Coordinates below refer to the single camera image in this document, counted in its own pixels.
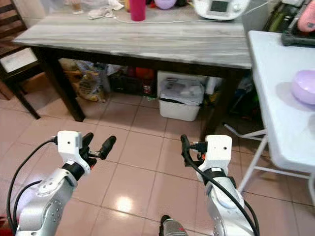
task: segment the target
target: pink cup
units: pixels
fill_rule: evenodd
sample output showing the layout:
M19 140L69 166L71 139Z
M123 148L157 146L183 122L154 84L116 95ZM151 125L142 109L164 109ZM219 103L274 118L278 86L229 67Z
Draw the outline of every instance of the pink cup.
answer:
M130 0L131 19L143 21L146 19L146 0Z

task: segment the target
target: white appliance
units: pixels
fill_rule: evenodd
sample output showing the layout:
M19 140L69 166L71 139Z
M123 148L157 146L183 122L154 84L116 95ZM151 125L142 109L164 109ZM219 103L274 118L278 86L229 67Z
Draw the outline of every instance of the white appliance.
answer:
M199 16L214 20L233 20L248 7L251 0L193 0Z

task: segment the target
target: tile floor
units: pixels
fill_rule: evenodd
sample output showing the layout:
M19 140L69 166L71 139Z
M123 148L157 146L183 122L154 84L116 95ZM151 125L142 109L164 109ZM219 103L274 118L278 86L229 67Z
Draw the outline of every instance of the tile floor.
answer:
M78 98L87 118L75 122L51 87L30 87L27 98L42 115L39 120L15 98L0 100L0 214L5 212L13 171L23 158L58 130L67 129L94 132L91 149L98 149L111 135L117 142L107 160L98 161L90 176L79 181L64 210L58 236L157 236L163 214L179 220L190 236L212 234L203 184L192 169L184 167L180 156L180 134L197 140L201 118L194 122L163 118L156 101L114 94L107 103ZM242 132L258 128L248 121L226 119ZM217 133L229 134L223 127ZM237 183L257 145L233 137L229 170ZM41 149L18 175L12 199L21 187L43 179L61 164L55 146ZM268 151L260 164L270 165ZM32 195L32 189L25 192L18 213ZM262 236L314 235L314 208L304 180L256 171L244 197L258 216Z

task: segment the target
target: table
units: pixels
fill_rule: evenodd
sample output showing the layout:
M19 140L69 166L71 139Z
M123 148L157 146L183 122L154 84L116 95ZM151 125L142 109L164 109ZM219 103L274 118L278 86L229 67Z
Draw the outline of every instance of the table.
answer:
M309 189L315 204L315 106L298 101L291 93L291 82L299 70L315 70L315 48L286 47L282 45L280 37L279 33L249 32L253 78L266 129L247 134L245 138L266 135L239 189L243 190L253 169L304 177L309 179ZM276 166L311 175L305 177L257 167L267 140L271 160Z
M86 13L73 15L65 8L47 16L14 42L31 46L76 121L83 121L85 116L59 58L225 78L201 139L213 133L240 80L251 69L241 20L161 23L201 20L191 6L166 11L147 8L145 24L133 24L123 9L115 14L117 19L89 20Z

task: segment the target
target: white folding table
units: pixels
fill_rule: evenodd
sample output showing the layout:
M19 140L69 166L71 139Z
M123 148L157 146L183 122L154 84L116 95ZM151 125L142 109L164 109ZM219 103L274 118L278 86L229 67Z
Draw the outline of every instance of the white folding table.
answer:
M291 93L291 82L299 70L315 70L315 48L286 47L280 37L280 33L249 32L253 79L265 129L241 135L226 125L241 138L261 140L239 190L244 189L254 169L302 177L309 180L315 205L315 106L298 101ZM277 167L310 175L256 166L267 142Z

